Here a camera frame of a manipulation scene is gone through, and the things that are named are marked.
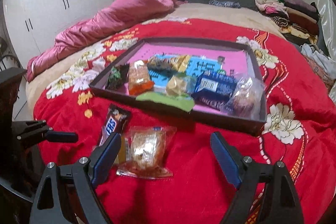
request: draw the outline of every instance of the silver screw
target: silver screw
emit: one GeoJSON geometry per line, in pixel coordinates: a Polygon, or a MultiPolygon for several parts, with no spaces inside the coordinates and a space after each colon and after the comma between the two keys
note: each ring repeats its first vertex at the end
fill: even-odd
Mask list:
{"type": "Polygon", "coordinates": [[[47,168],[48,168],[48,169],[51,169],[51,168],[53,168],[54,166],[55,166],[55,163],[54,163],[54,162],[50,162],[50,163],[47,164],[47,168]]]}
{"type": "Polygon", "coordinates": [[[277,161],[277,166],[283,168],[285,167],[285,164],[282,161],[277,161]]]}
{"type": "Polygon", "coordinates": [[[85,163],[87,163],[88,160],[89,159],[87,157],[82,157],[82,158],[79,159],[79,163],[80,164],[85,164],[85,163]]]}
{"type": "Polygon", "coordinates": [[[249,156],[246,156],[243,158],[244,162],[246,162],[247,164],[249,164],[250,162],[252,162],[252,158],[249,156]]]}

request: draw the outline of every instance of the pink blanket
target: pink blanket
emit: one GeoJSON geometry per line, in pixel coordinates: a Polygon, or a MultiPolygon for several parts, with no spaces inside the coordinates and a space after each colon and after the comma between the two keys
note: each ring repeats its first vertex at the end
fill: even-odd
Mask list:
{"type": "Polygon", "coordinates": [[[177,0],[116,0],[92,19],[59,33],[52,48],[29,60],[28,82],[67,56],[137,23],[172,12],[177,4],[177,0]]]}

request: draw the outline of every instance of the snack package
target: snack package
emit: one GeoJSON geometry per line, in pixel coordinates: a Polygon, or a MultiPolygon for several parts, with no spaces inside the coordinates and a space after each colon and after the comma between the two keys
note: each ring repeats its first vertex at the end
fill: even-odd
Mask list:
{"type": "Polygon", "coordinates": [[[240,75],[237,79],[237,87],[221,111],[238,117],[258,120],[264,83],[248,75],[240,75]]]}
{"type": "MultiPolygon", "coordinates": [[[[109,111],[106,117],[104,126],[101,128],[101,139],[99,146],[102,146],[112,132],[117,132],[122,135],[125,124],[131,117],[131,112],[110,104],[109,111]]],[[[121,137],[121,149],[115,159],[114,164],[120,164],[127,160],[127,146],[125,138],[121,137]]]]}
{"type": "Polygon", "coordinates": [[[151,81],[147,65],[142,60],[131,63],[128,71],[128,93],[136,96],[153,87],[154,82],[151,81]]]}
{"type": "Polygon", "coordinates": [[[118,167],[117,175],[144,179],[171,177],[173,174],[162,164],[167,145],[176,130],[175,127],[130,128],[127,133],[131,142],[130,161],[118,167]]]}
{"type": "Polygon", "coordinates": [[[166,86],[166,93],[171,96],[181,96],[182,94],[191,94],[196,85],[196,78],[192,76],[174,75],[166,86]]]}
{"type": "Polygon", "coordinates": [[[234,77],[207,70],[197,77],[191,97],[209,107],[221,110],[233,95],[236,85],[234,77]]]}
{"type": "Polygon", "coordinates": [[[147,67],[151,70],[172,70],[177,72],[185,72],[188,67],[190,55],[179,55],[171,58],[158,58],[152,56],[147,62],[147,67]]]}
{"type": "Polygon", "coordinates": [[[129,64],[113,66],[110,70],[109,78],[105,89],[117,90],[126,83],[129,64]]]}

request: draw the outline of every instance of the bed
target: bed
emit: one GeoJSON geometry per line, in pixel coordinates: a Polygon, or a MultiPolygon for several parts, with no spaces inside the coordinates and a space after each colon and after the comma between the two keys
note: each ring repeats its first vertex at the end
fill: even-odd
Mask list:
{"type": "MultiPolygon", "coordinates": [[[[269,114],[259,137],[114,102],[131,111],[127,128],[177,127],[165,162],[174,176],[168,180],[137,180],[116,176],[113,168],[96,193],[115,224],[219,223],[235,193],[209,146],[210,134],[219,130],[229,144],[257,162],[284,161],[295,182],[305,223],[317,223],[335,193],[335,105],[301,54],[271,20],[248,9],[249,1],[241,9],[183,4],[164,18],[107,37],[38,75],[26,86],[33,118],[45,119],[55,130],[79,135],[76,144],[41,143],[44,162],[64,165],[89,155],[97,145],[111,103],[91,94],[85,79],[69,78],[74,67],[82,66],[88,73],[97,72],[98,67],[102,70],[128,43],[145,37],[206,37],[247,43],[255,52],[266,85],[269,114]],[[121,40],[124,46],[114,47],[121,40]],[[83,58],[85,64],[79,63],[83,58]]],[[[262,195],[260,185],[248,224],[256,220],[262,195]]]]}

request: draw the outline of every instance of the cabinet handle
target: cabinet handle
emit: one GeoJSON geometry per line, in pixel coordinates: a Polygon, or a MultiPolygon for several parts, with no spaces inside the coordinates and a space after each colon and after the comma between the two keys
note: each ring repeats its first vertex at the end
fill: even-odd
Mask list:
{"type": "Polygon", "coordinates": [[[31,23],[31,21],[30,21],[30,18],[28,18],[28,20],[29,20],[29,23],[30,23],[31,29],[33,30],[33,26],[32,26],[32,23],[31,23]]]}
{"type": "Polygon", "coordinates": [[[29,28],[28,28],[28,24],[27,24],[27,21],[25,20],[25,22],[26,22],[26,26],[27,26],[27,30],[28,30],[28,32],[30,32],[30,31],[29,31],[29,28]]]}

